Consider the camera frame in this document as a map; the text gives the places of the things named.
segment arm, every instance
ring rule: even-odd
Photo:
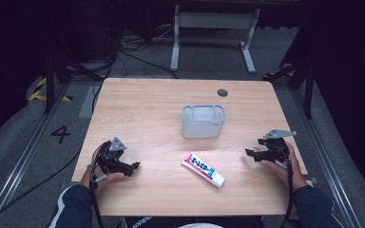
[[[332,215],[333,201],[321,190],[307,184],[300,172],[294,147],[288,142],[286,144],[289,149],[289,158],[292,161],[294,202],[298,209],[301,227],[343,227]],[[286,187],[289,185],[288,174],[285,169],[270,161],[261,161],[260,163],[275,172],[286,184]]]
[[[97,153],[100,151],[99,146],[92,156],[94,162]],[[83,175],[80,184],[69,187],[60,195],[55,207],[52,218],[48,224],[48,228],[66,227],[66,228],[84,228],[92,227],[93,212],[91,210],[92,199],[89,190],[91,165],[87,166],[87,170]],[[98,166],[95,170],[97,177],[101,177],[104,173]],[[123,173],[109,173],[106,179],[98,183],[96,193],[100,192],[106,185],[116,180],[122,179]]]

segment hand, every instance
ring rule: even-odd
[[[301,174],[300,165],[298,164],[298,159],[296,158],[296,155],[295,155],[295,148],[288,142],[286,142],[286,145],[287,145],[287,148],[289,149],[289,159],[292,161],[293,191],[295,192],[300,187],[306,186],[308,184],[304,180],[303,175]],[[270,162],[270,161],[262,160],[262,161],[260,161],[260,163],[263,166],[271,169],[274,173],[276,173],[278,175],[278,177],[280,177],[280,179],[285,183],[286,187],[289,187],[287,170],[283,169],[279,165],[277,165],[273,162]]]
[[[86,186],[87,188],[89,188],[89,184],[90,184],[90,170],[92,168],[92,164],[94,163],[94,160],[96,159],[97,154],[99,153],[100,149],[102,147],[99,146],[93,153],[93,156],[91,157],[91,164],[87,166],[87,170],[85,171],[85,174],[83,175],[80,183],[84,186]],[[100,168],[100,166],[96,167],[96,170],[94,171],[94,173],[96,174],[96,177],[101,177],[102,175],[104,175],[103,170]],[[124,173],[107,173],[107,177],[98,182],[98,188],[96,189],[96,191],[100,191],[103,188],[105,188],[105,186],[107,186],[109,183],[114,182],[116,180],[122,179],[124,177]]]

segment white metal stand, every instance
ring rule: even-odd
[[[180,12],[179,6],[176,6],[174,14],[174,43],[170,69],[176,71],[179,68],[180,28],[248,29],[247,39],[245,42],[240,42],[240,46],[248,72],[255,73],[256,70],[248,48],[253,38],[258,17],[259,9],[256,9],[254,13],[243,14]]]

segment person's left hand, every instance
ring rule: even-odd
[[[96,156],[99,153],[101,147],[102,146],[100,145],[94,151],[93,156],[91,157],[91,164],[87,166],[87,170],[80,181],[80,183],[82,185],[86,186],[87,188],[89,188],[90,170],[92,168],[92,164],[94,163],[94,160],[96,159]],[[94,173],[96,174],[97,178],[100,178],[102,175],[104,175],[104,172],[103,172],[102,168],[100,168],[100,166],[96,167],[96,170]],[[99,186],[96,189],[96,191],[100,191],[101,189],[105,188],[109,183],[122,179],[125,176],[124,173],[107,173],[106,175],[107,175],[107,177],[104,180],[98,182]]]

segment gray carpet floor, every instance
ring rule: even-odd
[[[297,34],[295,28],[287,29],[257,29],[250,52],[257,70],[256,74],[248,74],[239,42],[245,37],[245,31],[229,30],[223,35],[215,35],[204,30],[187,30],[181,36],[181,52],[179,70],[175,74],[179,79],[223,79],[223,80],[255,80],[262,79],[262,75],[279,70],[278,65]],[[140,51],[128,52],[150,63],[169,68],[172,42],[165,39],[159,44],[149,46]],[[119,53],[110,72],[110,77],[150,77],[170,78],[169,71],[148,65],[139,60]],[[100,62],[86,64],[87,67],[99,65]],[[39,80],[30,85],[25,91],[29,97]],[[334,201],[330,183],[325,177],[311,136],[301,120],[301,110],[296,108],[294,92],[284,84],[287,79],[282,78],[274,82],[283,112],[292,130],[296,130],[295,137],[310,177],[316,178],[315,187],[321,188]],[[67,96],[73,97],[71,102],[60,102],[42,132],[41,140],[21,178],[12,199],[20,196],[33,185],[47,178],[65,165],[83,145],[86,131],[91,118],[91,104],[94,92],[99,83],[92,82],[86,76],[75,76],[67,87]],[[19,160],[30,138],[42,118],[44,118],[45,102],[29,101],[23,108],[0,129],[0,192],[4,187],[15,164]],[[312,103],[312,123],[327,149],[329,158],[343,183],[343,188],[349,202],[355,210],[359,224],[355,227],[365,227],[365,180],[357,171],[349,156],[345,145],[337,133],[335,124],[318,89],[315,86]],[[67,127],[66,136],[62,143],[59,137],[51,133]],[[52,180],[46,182],[24,198],[13,204],[0,217],[0,227],[43,227],[50,219],[56,200],[62,190],[69,185],[76,161]],[[336,206],[334,211],[341,223],[348,227],[341,210]],[[105,217],[106,227],[115,227],[120,218]],[[282,216],[268,216],[264,218],[266,228],[279,227]]]

